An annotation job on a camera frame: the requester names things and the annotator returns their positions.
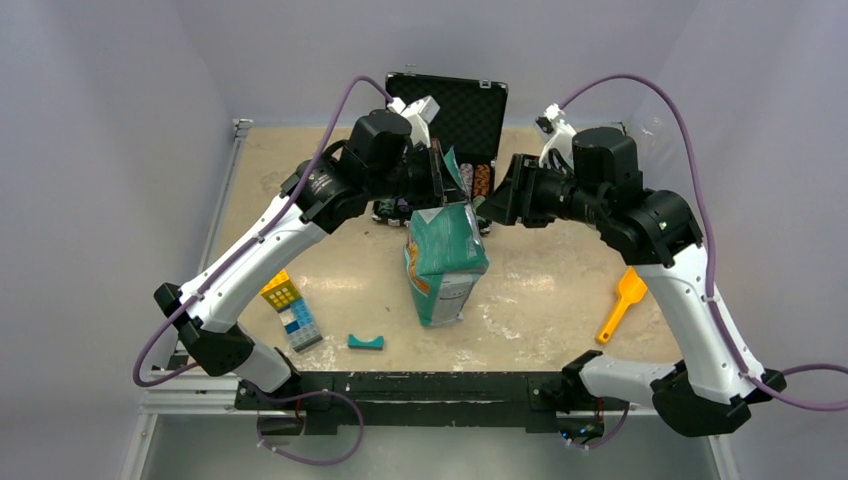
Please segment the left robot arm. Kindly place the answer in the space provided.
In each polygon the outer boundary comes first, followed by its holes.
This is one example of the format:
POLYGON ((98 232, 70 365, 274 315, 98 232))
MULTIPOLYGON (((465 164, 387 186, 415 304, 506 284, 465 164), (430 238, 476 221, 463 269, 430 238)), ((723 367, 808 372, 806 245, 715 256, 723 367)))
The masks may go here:
POLYGON ((402 198, 432 206, 442 198, 430 124, 434 107, 375 110, 348 139, 318 150, 281 186, 260 218, 206 270, 154 298, 189 355, 210 376, 234 373, 272 408, 297 399, 291 362, 239 323, 250 301, 276 274, 372 201, 402 198))

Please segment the green pet food bag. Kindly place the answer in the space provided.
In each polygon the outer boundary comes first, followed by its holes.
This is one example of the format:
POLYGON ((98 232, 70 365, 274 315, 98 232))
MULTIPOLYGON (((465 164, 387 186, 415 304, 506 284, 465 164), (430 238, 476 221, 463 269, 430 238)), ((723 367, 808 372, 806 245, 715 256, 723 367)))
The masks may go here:
POLYGON ((471 291, 489 267, 470 189, 461 178, 453 149, 444 154, 443 165, 448 178, 458 184, 460 200, 413 212, 404 247, 419 322, 430 328, 463 320, 471 291))

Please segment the yellow plastic scoop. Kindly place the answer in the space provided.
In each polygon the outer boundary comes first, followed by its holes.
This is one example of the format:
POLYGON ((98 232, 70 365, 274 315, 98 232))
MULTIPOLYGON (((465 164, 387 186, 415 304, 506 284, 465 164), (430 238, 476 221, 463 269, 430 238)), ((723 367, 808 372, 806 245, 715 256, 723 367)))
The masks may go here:
POLYGON ((629 266, 617 283, 615 305, 596 334, 595 341, 599 344, 608 343, 618 329, 628 309, 641 302, 647 291, 647 284, 642 280, 635 268, 629 266))

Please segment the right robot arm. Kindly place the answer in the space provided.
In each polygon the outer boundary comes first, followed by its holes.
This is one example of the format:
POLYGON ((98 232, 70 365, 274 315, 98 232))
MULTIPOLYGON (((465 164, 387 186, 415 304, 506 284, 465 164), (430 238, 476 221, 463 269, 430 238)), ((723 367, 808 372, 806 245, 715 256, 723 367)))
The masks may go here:
POLYGON ((782 373, 747 349, 730 318, 717 322, 717 287, 706 277, 708 252, 686 200, 643 184, 635 140, 612 127, 579 132, 574 167, 564 172, 516 154, 503 181, 480 206, 495 223, 543 228, 557 219, 591 226, 645 282, 682 353, 675 363, 644 363, 590 350, 541 388, 560 411, 613 398, 653 408, 686 437, 730 434, 755 403, 782 390, 782 373))

